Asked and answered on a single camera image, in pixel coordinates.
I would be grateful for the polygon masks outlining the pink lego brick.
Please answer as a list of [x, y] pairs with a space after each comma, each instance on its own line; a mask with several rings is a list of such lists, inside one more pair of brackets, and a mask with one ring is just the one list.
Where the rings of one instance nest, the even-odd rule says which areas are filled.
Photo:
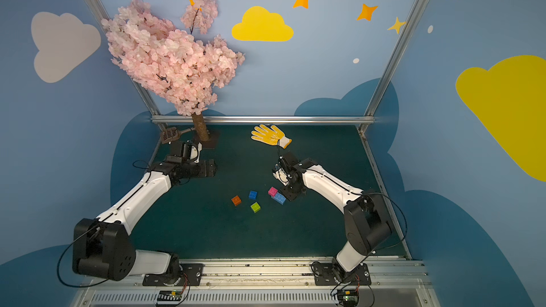
[[274, 197], [278, 193], [278, 190], [274, 187], [271, 187], [270, 190], [268, 190], [268, 194], [272, 197]]

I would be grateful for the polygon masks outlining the light blue long lego brick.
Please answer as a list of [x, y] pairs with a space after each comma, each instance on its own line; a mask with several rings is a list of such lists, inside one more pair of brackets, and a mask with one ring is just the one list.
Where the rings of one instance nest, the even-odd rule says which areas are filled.
[[281, 205], [287, 200], [281, 193], [276, 193], [272, 198]]

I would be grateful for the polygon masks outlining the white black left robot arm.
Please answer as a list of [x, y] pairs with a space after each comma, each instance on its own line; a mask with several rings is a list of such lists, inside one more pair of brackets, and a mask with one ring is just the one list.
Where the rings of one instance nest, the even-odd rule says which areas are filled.
[[174, 253], [137, 250], [130, 240], [144, 214], [171, 188], [191, 179], [213, 177], [214, 160], [200, 157], [202, 145], [174, 142], [163, 161], [146, 167], [142, 179], [111, 208], [74, 228], [73, 272], [110, 281], [149, 277], [153, 285], [176, 286], [183, 278]]

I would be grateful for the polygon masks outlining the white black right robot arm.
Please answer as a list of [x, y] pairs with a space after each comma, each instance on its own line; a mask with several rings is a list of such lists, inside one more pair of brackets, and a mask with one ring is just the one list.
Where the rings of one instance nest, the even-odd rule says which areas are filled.
[[278, 158], [272, 173], [282, 184], [282, 195], [288, 200], [313, 190], [343, 213], [347, 242], [334, 259], [339, 274], [355, 271], [395, 232], [381, 193], [367, 193], [351, 186], [312, 159], [300, 161], [288, 152]]

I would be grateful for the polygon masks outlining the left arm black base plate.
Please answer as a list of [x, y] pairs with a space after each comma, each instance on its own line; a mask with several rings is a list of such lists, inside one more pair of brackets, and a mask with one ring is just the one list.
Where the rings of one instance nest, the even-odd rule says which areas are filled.
[[181, 263], [177, 269], [168, 269], [164, 274], [146, 274], [144, 287], [198, 287], [203, 276], [204, 264]]

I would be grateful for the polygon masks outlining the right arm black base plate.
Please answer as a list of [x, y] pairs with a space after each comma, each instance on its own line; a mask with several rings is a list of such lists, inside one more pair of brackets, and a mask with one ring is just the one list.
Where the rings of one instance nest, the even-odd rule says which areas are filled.
[[314, 275], [316, 286], [335, 286], [337, 284], [350, 284], [370, 286], [371, 273], [366, 264], [359, 264], [352, 271], [345, 271], [339, 264], [313, 262], [310, 264], [311, 273]]

